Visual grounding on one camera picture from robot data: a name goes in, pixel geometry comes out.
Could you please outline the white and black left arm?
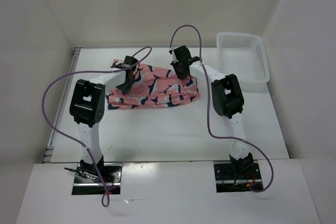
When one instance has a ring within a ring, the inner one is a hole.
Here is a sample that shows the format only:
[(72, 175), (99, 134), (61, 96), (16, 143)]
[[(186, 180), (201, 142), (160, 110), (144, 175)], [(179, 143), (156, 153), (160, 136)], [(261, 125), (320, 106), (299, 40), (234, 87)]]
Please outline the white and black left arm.
[(109, 72), (76, 82), (69, 112), (77, 123), (80, 142), (83, 144), (80, 171), (86, 173), (93, 182), (101, 181), (105, 175), (99, 123), (104, 116), (106, 95), (114, 88), (122, 94), (130, 92), (138, 64), (137, 59), (126, 56), (123, 62), (114, 63)]

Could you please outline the pink shark print shorts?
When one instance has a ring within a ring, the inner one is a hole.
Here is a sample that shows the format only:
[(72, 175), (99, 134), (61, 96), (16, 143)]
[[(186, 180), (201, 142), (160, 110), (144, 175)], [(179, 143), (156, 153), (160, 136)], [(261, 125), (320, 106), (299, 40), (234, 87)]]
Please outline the pink shark print shorts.
[(108, 110), (172, 108), (200, 97), (195, 77), (180, 80), (172, 69), (139, 65), (142, 70), (128, 94), (114, 88), (106, 95)]

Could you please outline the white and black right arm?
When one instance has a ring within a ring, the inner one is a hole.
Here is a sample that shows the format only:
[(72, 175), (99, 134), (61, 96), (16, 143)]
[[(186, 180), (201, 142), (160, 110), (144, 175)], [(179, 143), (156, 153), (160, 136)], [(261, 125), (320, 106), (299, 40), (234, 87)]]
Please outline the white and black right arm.
[(245, 103), (238, 78), (234, 74), (223, 74), (204, 64), (200, 57), (193, 57), (186, 46), (169, 50), (171, 65), (181, 80), (195, 77), (207, 84), (207, 125), (210, 106), (223, 119), (232, 140), (229, 152), (230, 172), (235, 178), (243, 178), (252, 168), (253, 155), (244, 142), (246, 139), (242, 112)]

